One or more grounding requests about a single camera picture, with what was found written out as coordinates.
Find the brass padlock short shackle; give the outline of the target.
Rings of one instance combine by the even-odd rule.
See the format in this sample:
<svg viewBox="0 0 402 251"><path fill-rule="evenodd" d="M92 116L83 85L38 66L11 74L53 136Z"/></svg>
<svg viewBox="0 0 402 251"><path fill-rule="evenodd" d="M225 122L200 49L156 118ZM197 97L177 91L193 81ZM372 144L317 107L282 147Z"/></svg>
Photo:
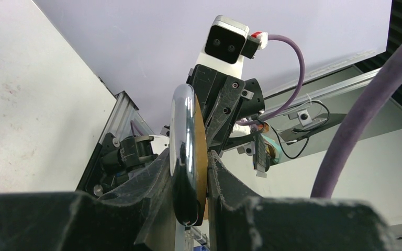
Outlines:
<svg viewBox="0 0 402 251"><path fill-rule="evenodd" d="M201 225L207 194L207 142L199 102L189 84L179 85L173 94L169 157L176 219L185 227Z"/></svg>

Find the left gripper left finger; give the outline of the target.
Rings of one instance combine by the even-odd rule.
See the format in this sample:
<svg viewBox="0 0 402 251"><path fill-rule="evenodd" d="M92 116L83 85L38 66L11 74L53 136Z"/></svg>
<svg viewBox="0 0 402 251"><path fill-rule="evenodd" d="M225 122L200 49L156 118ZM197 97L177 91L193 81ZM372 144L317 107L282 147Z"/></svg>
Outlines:
<svg viewBox="0 0 402 251"><path fill-rule="evenodd" d="M0 250L172 250L169 150L100 198L0 194Z"/></svg>

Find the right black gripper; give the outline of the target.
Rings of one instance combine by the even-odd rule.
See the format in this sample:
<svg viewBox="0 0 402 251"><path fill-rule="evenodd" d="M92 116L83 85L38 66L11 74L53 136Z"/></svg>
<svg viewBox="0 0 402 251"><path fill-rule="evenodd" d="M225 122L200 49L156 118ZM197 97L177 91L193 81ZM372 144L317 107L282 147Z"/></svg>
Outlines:
<svg viewBox="0 0 402 251"><path fill-rule="evenodd" d="M222 151L237 117L245 82L197 64L188 83L194 88L202 111L208 150Z"/></svg>

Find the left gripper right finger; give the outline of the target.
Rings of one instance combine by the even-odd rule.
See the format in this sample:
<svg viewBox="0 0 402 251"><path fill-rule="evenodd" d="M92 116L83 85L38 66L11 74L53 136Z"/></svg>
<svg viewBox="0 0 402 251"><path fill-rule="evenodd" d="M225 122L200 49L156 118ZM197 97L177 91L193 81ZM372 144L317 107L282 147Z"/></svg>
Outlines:
<svg viewBox="0 0 402 251"><path fill-rule="evenodd" d="M208 154L211 250L396 250L385 220L356 200L265 198Z"/></svg>

